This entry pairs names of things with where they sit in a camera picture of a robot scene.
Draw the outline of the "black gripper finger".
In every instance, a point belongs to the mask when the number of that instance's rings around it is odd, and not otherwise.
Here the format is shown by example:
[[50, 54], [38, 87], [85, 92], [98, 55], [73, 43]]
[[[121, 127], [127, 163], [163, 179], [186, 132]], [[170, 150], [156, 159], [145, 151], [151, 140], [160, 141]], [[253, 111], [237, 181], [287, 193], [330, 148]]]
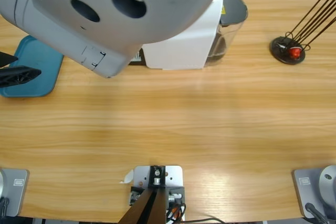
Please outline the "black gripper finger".
[[16, 56], [0, 52], [0, 67], [5, 67], [6, 65], [9, 65], [17, 60], [18, 58]]
[[15, 66], [1, 69], [1, 88], [16, 86], [28, 83], [41, 74], [41, 70], [27, 67]]

